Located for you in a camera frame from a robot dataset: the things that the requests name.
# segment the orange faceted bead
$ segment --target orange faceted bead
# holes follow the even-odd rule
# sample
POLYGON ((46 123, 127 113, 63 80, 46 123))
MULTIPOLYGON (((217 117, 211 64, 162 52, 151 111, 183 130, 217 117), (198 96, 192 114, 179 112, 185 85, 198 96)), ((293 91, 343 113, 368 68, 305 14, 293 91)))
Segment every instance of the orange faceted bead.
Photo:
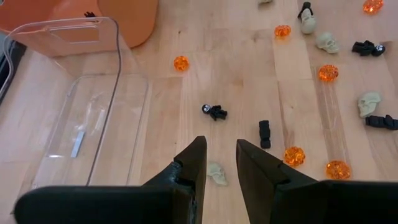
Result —
POLYGON ((330 82, 338 76, 338 68, 334 65, 324 65, 319 69, 319 79, 330 82))
POLYGON ((285 150, 284 161, 290 166, 303 164, 304 159, 305 154, 303 149, 300 147, 293 146, 285 150))
POLYGON ((288 25, 281 25, 275 28, 275 36, 276 37, 287 37, 292 29, 288 25))
POLYGON ((383 0, 366 0, 363 4, 363 11, 368 14, 376 14, 383 7, 383 0))
POLYGON ((351 175, 349 166, 343 161, 330 161, 326 165, 326 175, 335 180, 345 180, 351 175))
POLYGON ((189 67, 188 59, 184 56, 178 56, 174 59, 174 68, 177 71, 183 72, 189 67))

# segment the light wood surface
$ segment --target light wood surface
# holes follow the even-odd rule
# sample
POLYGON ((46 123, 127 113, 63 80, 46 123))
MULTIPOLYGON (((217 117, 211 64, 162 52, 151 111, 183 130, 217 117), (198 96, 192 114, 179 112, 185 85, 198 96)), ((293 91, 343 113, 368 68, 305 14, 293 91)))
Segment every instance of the light wood surface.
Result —
MULTIPOLYGON (((197 135, 204 135, 208 160, 224 167, 229 185, 218 187, 207 179, 203 223, 249 223, 236 172, 236 140, 259 145, 258 122, 263 119, 271 123, 269 152, 282 158, 286 147, 302 147, 306 160, 297 170, 310 177, 325 179, 326 163, 339 159, 351 166, 353 180, 398 181, 398 132, 366 127, 357 107, 361 94, 378 91, 382 101, 374 114, 398 118, 398 2, 385 0, 375 16, 363 13, 363 2, 313 1, 317 29, 303 35, 297 19, 303 0, 274 0, 262 6, 255 0, 161 0, 154 33, 133 49, 149 78, 145 105, 140 106, 145 81, 121 79, 89 184, 142 184, 197 135), (281 24, 292 27, 286 40, 274 38, 274 27, 281 24), (335 36, 339 54, 315 47, 316 34, 324 31, 335 36), (384 43, 386 53, 376 58, 351 52, 355 41, 365 40, 384 43), (179 55, 190 61, 186 72, 173 68, 179 55), (333 83, 317 78, 318 68, 326 63, 340 70, 333 83), (214 122, 201 112, 203 104, 222 105, 227 120, 214 122)), ((24 81, 18 78, 24 79, 24 68, 40 63, 27 54, 11 87, 22 91, 24 81)), ((50 101, 56 107, 63 98, 50 101)), ((0 116, 12 109, 8 104, 19 103, 7 94, 0 116)), ((3 134, 7 118, 0 121, 0 138, 10 141, 13 136, 3 134)), ((51 127, 52 120, 46 123, 51 127)), ((15 151, 0 152, 0 221, 5 223, 12 223, 12 205, 36 176, 42 166, 37 161, 45 154, 19 144, 15 151)), ((85 161, 91 165, 92 156, 85 161)), ((79 165, 68 170, 76 172, 72 177, 86 177, 84 172, 79 175, 79 165)), ((63 184, 76 184, 72 180, 63 184)))

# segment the orange container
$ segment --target orange container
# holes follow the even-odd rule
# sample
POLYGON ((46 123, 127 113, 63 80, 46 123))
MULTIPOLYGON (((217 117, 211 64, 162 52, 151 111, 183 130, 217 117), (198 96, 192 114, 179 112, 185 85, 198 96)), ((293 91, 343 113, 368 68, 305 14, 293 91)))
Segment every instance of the orange container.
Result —
MULTIPOLYGON (((110 17, 119 24, 121 35, 128 47, 135 47, 145 42, 153 31, 158 0, 4 0, 0 5, 0 30, 9 34, 24 24, 86 17, 92 12, 96 17, 110 17)), ((54 56, 43 48, 40 36, 46 27, 25 30, 24 34, 15 36, 16 41, 25 44, 47 56, 54 56)), ((92 40, 96 35, 92 29, 81 29, 77 32, 63 31, 57 34, 65 39, 79 36, 79 40, 92 40)), ((70 52, 69 54, 87 53, 87 51, 70 52)))

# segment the wood grain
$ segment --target wood grain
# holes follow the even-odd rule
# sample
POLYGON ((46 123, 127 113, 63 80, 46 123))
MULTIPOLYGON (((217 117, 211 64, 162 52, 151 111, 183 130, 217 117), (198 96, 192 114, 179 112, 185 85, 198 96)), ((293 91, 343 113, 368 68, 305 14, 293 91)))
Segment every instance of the wood grain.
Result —
MULTIPOLYGON (((86 67, 74 63, 79 57, 58 60, 63 65, 76 64, 70 71, 77 76, 62 78, 51 76, 51 70, 40 72, 50 65, 28 52, 0 106, 0 142, 9 145, 0 151, 0 167, 7 171, 0 170, 7 180, 0 183, 5 195, 0 199, 0 220, 10 222, 8 213, 15 199, 29 190, 38 176, 50 184, 141 185, 196 136, 204 135, 208 160, 223 166, 229 185, 219 187, 206 180, 203 223, 249 223, 236 172, 235 147, 238 138, 258 146, 258 122, 263 119, 271 124, 272 148, 268 151, 281 159, 285 148, 302 147, 306 160, 297 170, 314 179, 326 179, 325 165, 338 159, 351 167, 351 180, 397 181, 398 133, 365 126, 357 100, 367 91, 378 91, 382 101, 374 114, 398 118, 398 30, 394 28, 398 1, 385 0, 375 16, 363 13, 363 0, 314 1, 317 29, 312 35, 302 35, 299 30, 297 14, 303 2, 275 0, 258 6, 256 1, 240 0, 159 1, 154 32, 132 51, 139 64, 123 62, 124 76, 96 159, 95 150, 88 147, 82 150, 81 160, 51 163, 46 161, 44 149, 64 101, 63 95, 55 93, 66 91, 80 70, 103 71, 105 75, 80 83, 79 95, 109 93, 106 83, 111 81, 106 77, 117 67, 113 56, 95 55, 86 67), (274 27, 281 24, 292 27, 285 40, 274 38, 274 27), (326 31, 340 45, 336 55, 315 46, 315 36, 326 31), (351 52, 355 41, 365 40, 382 42, 387 51, 377 58, 351 52), (179 55, 190 61, 185 72, 173 67, 179 55), (109 64, 93 67, 97 61, 109 64), (332 83, 317 77, 326 63, 340 71, 332 83), (137 67, 148 78, 146 95, 146 81, 134 76, 137 67), (46 96, 47 101, 38 100, 39 96, 46 96), (227 119, 214 122, 201 112, 204 104, 221 105, 228 111, 227 119), (20 119, 11 119, 11 115, 20 119), (42 129, 33 131, 32 126, 42 129), (59 172, 61 179, 55 178, 59 172)), ((72 100, 65 121, 81 121, 87 102, 87 97, 72 100)), ((105 98, 100 100, 97 109, 107 103, 105 98)), ((68 128, 60 135, 65 139, 73 135, 73 126, 66 124, 68 128)), ((87 124, 93 128, 93 121, 87 124)), ((99 136, 93 137, 98 143, 99 136)), ((62 147, 51 148, 53 153, 70 149, 70 142, 59 142, 62 147)))

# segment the clear plastic bin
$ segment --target clear plastic bin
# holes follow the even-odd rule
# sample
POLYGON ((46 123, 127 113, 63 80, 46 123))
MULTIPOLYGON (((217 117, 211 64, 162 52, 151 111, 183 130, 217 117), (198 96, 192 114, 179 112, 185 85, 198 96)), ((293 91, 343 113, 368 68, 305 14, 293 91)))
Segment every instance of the clear plastic bin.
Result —
MULTIPOLYGON (((134 149, 147 93, 117 23, 95 17, 26 24, 4 46, 21 34, 40 41, 49 55, 64 56, 27 49, 15 75, 10 67, 9 89, 0 90, 2 161, 30 162, 16 186, 20 194, 45 185, 86 185, 95 167, 131 160, 129 154, 106 157, 120 147, 134 149)), ((109 182, 111 172, 98 175, 104 175, 98 184, 123 184, 109 182)))

